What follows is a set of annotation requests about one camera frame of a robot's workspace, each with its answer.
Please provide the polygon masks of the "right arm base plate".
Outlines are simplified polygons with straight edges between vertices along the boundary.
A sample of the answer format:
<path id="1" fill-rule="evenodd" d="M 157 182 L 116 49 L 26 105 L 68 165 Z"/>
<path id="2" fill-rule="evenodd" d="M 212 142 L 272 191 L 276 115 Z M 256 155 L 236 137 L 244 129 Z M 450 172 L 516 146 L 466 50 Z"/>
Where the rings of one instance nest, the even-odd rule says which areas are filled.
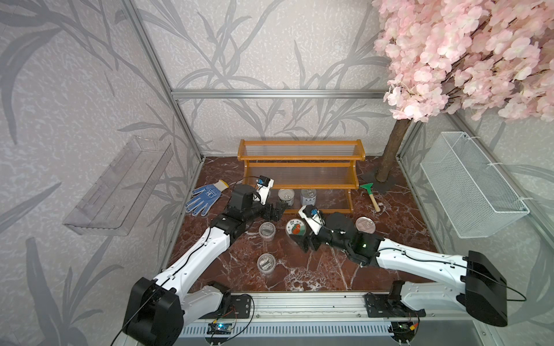
<path id="1" fill-rule="evenodd" d="M 367 293 L 364 295 L 367 316 L 370 318 L 418 318 L 425 317 L 426 311 L 412 310 L 400 301 L 389 299 L 387 294 Z"/>

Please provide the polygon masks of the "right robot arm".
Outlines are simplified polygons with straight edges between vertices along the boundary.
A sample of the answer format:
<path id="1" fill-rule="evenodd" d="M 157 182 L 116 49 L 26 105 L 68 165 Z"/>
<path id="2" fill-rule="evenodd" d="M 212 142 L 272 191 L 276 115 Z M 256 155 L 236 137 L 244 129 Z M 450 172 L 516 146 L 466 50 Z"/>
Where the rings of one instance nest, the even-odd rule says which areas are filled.
<path id="1" fill-rule="evenodd" d="M 401 304 L 411 311 L 460 310 L 484 324 L 507 326 L 507 281 L 486 255 L 475 251 L 466 256 L 446 255 L 402 245 L 360 231 L 342 213 L 323 216 L 313 206 L 297 213 L 309 228 L 304 238 L 310 249 L 327 245 L 361 267 L 396 270 L 427 279 L 424 285 L 397 283 L 390 292 L 391 304 Z"/>

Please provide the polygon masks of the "purple label tin can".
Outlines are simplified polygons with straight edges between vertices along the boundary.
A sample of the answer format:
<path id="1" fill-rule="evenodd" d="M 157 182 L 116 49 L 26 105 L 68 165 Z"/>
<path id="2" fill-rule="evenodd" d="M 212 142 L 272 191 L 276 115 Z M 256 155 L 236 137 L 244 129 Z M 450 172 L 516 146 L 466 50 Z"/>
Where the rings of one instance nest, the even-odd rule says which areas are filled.
<path id="1" fill-rule="evenodd" d="M 303 206 L 314 206 L 317 200 L 316 189 L 301 189 L 301 204 Z"/>

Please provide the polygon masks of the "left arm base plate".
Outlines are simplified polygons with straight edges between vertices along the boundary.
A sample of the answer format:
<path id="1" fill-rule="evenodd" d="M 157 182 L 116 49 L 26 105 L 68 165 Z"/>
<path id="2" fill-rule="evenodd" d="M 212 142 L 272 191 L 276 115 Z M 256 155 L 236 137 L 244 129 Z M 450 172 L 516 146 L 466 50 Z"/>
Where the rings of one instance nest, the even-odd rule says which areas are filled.
<path id="1" fill-rule="evenodd" d="M 253 298 L 249 294 L 224 295 L 219 309 L 216 311 L 217 318 L 247 319 L 252 316 L 254 308 Z"/>

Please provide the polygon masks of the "tomato lid jar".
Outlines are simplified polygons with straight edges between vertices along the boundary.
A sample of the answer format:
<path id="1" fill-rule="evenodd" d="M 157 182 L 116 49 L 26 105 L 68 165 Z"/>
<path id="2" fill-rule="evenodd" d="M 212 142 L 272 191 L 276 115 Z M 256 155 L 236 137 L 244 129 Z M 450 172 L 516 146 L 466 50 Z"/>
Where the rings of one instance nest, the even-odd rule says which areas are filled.
<path id="1" fill-rule="evenodd" d="M 301 219 L 291 219 L 286 224 L 286 232 L 291 239 L 303 239 L 307 232 L 306 224 Z"/>

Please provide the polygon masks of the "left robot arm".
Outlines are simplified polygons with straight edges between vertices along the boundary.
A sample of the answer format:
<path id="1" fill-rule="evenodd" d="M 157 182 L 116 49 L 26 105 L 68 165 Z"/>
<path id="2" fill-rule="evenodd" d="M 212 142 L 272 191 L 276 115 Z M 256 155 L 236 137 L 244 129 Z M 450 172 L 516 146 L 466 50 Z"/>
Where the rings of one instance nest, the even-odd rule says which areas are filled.
<path id="1" fill-rule="evenodd" d="M 236 185 L 224 212 L 189 251 L 153 279 L 135 282 L 121 332 L 143 345 L 173 345 L 183 327 L 219 311 L 222 289 L 208 285 L 192 294 L 190 288 L 247 231 L 250 222 L 281 219 L 287 205 L 268 202 L 273 185 L 274 181 L 264 176 L 258 177 L 255 186 Z"/>

